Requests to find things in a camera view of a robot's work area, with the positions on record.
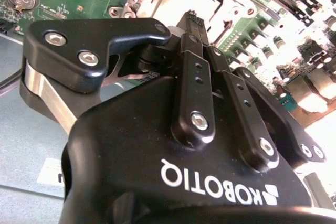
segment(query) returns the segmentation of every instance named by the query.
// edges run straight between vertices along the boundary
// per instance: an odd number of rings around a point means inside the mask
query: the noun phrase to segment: white label
[[[37,182],[45,185],[64,186],[61,160],[46,158]]]
[[[270,206],[278,205],[277,198],[279,197],[279,193],[278,188],[275,185],[265,185],[266,191],[260,192],[258,189],[253,189],[242,184],[234,185],[228,180],[221,182],[215,176],[206,176],[203,181],[199,178],[199,172],[194,172],[195,179],[190,181],[189,170],[187,168],[183,168],[183,176],[181,170],[176,165],[169,163],[165,159],[162,159],[161,162],[163,163],[161,177],[165,184],[170,187],[179,187],[183,184],[182,186],[186,191],[196,194],[210,195],[213,198],[224,197],[232,203],[238,202],[242,205],[263,205],[264,202]],[[167,170],[169,169],[174,170],[176,174],[176,179],[174,181],[167,178]],[[214,187],[215,189],[212,190],[210,188],[210,182],[216,185]]]

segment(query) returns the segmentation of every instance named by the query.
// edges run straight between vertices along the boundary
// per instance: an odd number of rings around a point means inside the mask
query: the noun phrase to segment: sticker
[[[61,168],[61,160],[46,158],[37,182],[39,184],[62,186],[64,187],[64,178]]]

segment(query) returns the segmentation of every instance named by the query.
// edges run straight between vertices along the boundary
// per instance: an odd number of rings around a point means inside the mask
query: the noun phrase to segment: black cable
[[[21,69],[9,76],[7,79],[0,82],[0,97],[16,88],[19,85],[20,78]]]

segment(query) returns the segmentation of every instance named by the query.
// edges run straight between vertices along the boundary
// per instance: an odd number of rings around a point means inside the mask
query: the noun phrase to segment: robotiq logo
[[[242,205],[263,205],[264,201],[267,205],[276,206],[277,198],[279,197],[278,189],[275,185],[265,185],[265,190],[260,192],[258,189],[246,187],[242,184],[234,185],[231,181],[224,180],[220,182],[214,176],[206,176],[204,182],[201,184],[199,179],[199,172],[194,172],[195,185],[190,185],[189,170],[181,170],[174,164],[169,163],[167,160],[162,159],[163,166],[161,168],[161,177],[163,181],[170,187],[179,187],[184,182],[184,189],[196,194],[210,195],[213,198],[225,197],[232,203],[241,203]],[[172,170],[170,173],[175,173],[174,179],[170,180],[167,177],[167,171]]]

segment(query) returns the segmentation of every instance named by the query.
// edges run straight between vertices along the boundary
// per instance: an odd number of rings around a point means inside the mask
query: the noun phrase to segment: silver screw
[[[274,149],[269,141],[261,137],[259,139],[259,144],[261,149],[266,152],[268,156],[273,156],[274,155]]]
[[[201,131],[204,131],[208,128],[208,122],[204,116],[199,113],[193,113],[191,115],[191,121]]]
[[[109,8],[108,13],[111,16],[111,18],[119,18],[120,17],[120,14],[119,14],[118,10],[116,8],[114,8],[113,6]]]
[[[94,67],[99,62],[98,57],[89,51],[80,52],[78,55],[78,59],[80,60],[80,62],[90,67]]]
[[[55,33],[55,32],[46,33],[44,35],[44,39],[49,44],[52,44],[58,47],[63,46],[67,42],[66,38],[62,34]]]
[[[164,33],[166,30],[164,29],[164,26],[161,24],[155,24],[155,27],[157,28],[157,30],[159,30],[160,32]]]
[[[304,144],[301,144],[301,149],[307,157],[312,157],[313,156],[312,152]]]
[[[197,43],[197,39],[196,39],[196,37],[195,37],[194,35],[189,34],[189,39],[190,39],[192,42]]]
[[[217,49],[217,48],[214,48],[214,53],[217,54],[218,56],[222,55],[222,53],[220,52],[220,50]]]
[[[313,149],[314,149],[316,155],[318,155],[319,158],[324,158],[323,152],[317,146],[314,145]]]
[[[243,73],[244,73],[244,75],[245,75],[247,78],[250,78],[250,77],[251,77],[250,73],[247,72],[246,70],[243,70]]]

